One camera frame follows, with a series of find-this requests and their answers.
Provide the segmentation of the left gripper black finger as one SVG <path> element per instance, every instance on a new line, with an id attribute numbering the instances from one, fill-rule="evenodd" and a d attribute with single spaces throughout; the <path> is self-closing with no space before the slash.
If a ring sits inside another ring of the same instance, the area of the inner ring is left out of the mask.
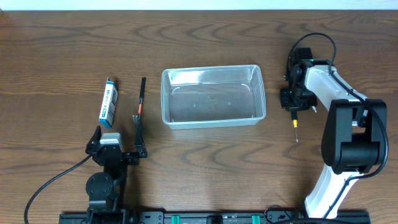
<path id="1" fill-rule="evenodd" d="M 142 124 L 140 120 L 135 121 L 136 124 L 136 138 L 134 146 L 140 158 L 147 158 L 147 149 L 142 135 Z"/>
<path id="2" fill-rule="evenodd" d="M 90 140 L 86 145 L 86 152 L 96 151 L 96 148 L 100 145 L 101 136 L 102 136 L 101 127 L 97 126 L 94 131 L 94 134 L 92 135 L 92 137 L 90 138 Z"/>

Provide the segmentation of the slim black yellow screwdriver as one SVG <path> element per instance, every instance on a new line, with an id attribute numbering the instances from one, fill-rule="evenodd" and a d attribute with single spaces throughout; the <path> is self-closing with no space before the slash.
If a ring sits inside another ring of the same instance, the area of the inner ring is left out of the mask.
<path id="1" fill-rule="evenodd" d="M 291 112 L 291 118 L 292 118 L 294 130 L 295 130 L 295 142 L 298 143 L 299 142 L 299 139 L 298 139 L 298 115 L 297 115 L 296 111 Z"/>

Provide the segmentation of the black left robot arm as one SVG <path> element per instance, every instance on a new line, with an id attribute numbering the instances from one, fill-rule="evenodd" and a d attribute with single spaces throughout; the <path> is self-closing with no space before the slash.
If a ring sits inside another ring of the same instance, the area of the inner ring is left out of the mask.
<path id="1" fill-rule="evenodd" d="M 134 152 L 122 152 L 120 133 L 102 133 L 97 126 L 86 145 L 85 152 L 101 167 L 102 172 L 93 174 L 86 182 L 89 196 L 87 223 L 138 223 L 136 211 L 123 204 L 127 182 L 127 168 L 139 164 L 147 157 L 142 137 L 142 122 L 136 121 Z"/>

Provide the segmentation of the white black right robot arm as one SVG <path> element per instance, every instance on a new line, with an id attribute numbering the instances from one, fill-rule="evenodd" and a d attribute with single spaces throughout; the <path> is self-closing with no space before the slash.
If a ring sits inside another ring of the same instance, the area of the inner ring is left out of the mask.
<path id="1" fill-rule="evenodd" d="M 295 48 L 287 59 L 280 91 L 281 107 L 290 112 L 295 127 L 299 111 L 321 102 L 328 116 L 321 142 L 325 163 L 311 193 L 305 198 L 310 218 L 336 218 L 353 184 L 371 176 L 374 166 L 386 163 L 387 106 L 358 93 L 343 80 L 330 60 L 314 59 L 310 48 Z"/>

